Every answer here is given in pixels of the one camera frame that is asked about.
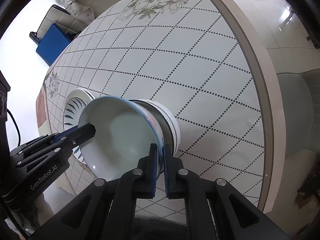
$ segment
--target white leather chair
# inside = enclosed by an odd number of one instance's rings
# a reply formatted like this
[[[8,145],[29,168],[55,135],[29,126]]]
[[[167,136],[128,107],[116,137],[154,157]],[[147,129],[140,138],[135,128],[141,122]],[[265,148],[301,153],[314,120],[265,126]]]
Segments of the white leather chair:
[[[320,69],[277,74],[289,157],[302,149],[320,151]]]
[[[86,28],[86,24],[72,17],[65,9],[52,5],[36,32],[30,32],[29,37],[37,44],[41,41],[50,26],[55,23],[64,33],[76,34]]]

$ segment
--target flower pattern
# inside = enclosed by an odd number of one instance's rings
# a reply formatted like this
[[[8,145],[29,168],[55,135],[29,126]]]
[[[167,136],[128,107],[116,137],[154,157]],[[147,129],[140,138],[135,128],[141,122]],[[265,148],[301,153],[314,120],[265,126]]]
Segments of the flower pattern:
[[[118,16],[119,20],[126,21],[132,15],[140,15],[139,20],[148,16],[151,18],[151,15],[156,14],[157,11],[163,13],[166,10],[169,10],[171,14],[176,13],[189,0],[132,0],[124,10],[121,11]]]
[[[58,73],[53,73],[49,77],[49,96],[50,98],[55,98],[58,93],[58,87],[60,85],[60,81],[58,80]]]

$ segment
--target blue object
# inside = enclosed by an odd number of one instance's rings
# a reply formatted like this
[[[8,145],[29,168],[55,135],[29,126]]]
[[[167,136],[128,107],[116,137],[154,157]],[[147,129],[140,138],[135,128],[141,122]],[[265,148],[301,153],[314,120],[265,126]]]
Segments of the blue object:
[[[36,52],[51,66],[70,43],[71,40],[66,34],[56,24],[52,24],[40,41]]]
[[[69,133],[73,132],[74,130],[76,130],[78,128],[77,125],[69,128],[68,130],[65,130],[64,132],[59,133],[58,135],[56,135],[54,137],[54,141],[53,143],[56,143],[57,141],[59,141],[62,137],[68,136]]]

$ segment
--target wire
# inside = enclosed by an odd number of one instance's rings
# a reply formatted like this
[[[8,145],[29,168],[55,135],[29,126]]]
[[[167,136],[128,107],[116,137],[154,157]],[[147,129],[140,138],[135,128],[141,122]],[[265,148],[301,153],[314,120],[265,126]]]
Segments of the wire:
[[[21,142],[21,137],[20,137],[20,132],[19,132],[18,125],[17,125],[17,123],[16,123],[15,119],[13,118],[13,115],[12,115],[12,114],[11,114],[11,112],[9,111],[9,109],[7,109],[7,112],[8,112],[8,114],[11,116],[11,119],[12,119],[12,121],[13,121],[13,123],[14,123],[14,125],[15,125],[16,129],[17,129],[18,137],[19,137],[19,142],[18,142],[18,146],[17,146],[17,147],[19,147],[19,146],[20,146],[20,142]]]

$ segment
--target blue leaf pattern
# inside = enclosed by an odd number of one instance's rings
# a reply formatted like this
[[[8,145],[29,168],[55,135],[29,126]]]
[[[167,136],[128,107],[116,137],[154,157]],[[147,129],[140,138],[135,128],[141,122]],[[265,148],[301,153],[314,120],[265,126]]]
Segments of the blue leaf pattern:
[[[82,103],[78,98],[75,98],[75,100],[77,100],[79,102],[79,104],[82,106]]]
[[[79,150],[80,150],[80,146],[78,146],[78,147],[76,148],[76,150],[74,151],[74,153],[77,153]]]
[[[68,109],[68,108],[66,108],[66,110],[69,111],[69,112],[71,112],[71,113],[73,113],[73,114],[75,114],[72,110],[70,110],[70,109]]]
[[[68,105],[71,106],[74,110],[77,111],[77,109],[76,109],[72,104],[69,104],[69,103],[68,103]]]
[[[72,116],[70,116],[70,115],[68,115],[68,114],[66,114],[64,117],[66,117],[66,118],[70,118],[70,119],[73,119],[73,117],[72,117]]]
[[[71,101],[76,104],[76,106],[78,107],[78,109],[80,109],[79,106],[78,106],[78,104],[77,104],[74,100],[71,100]]]

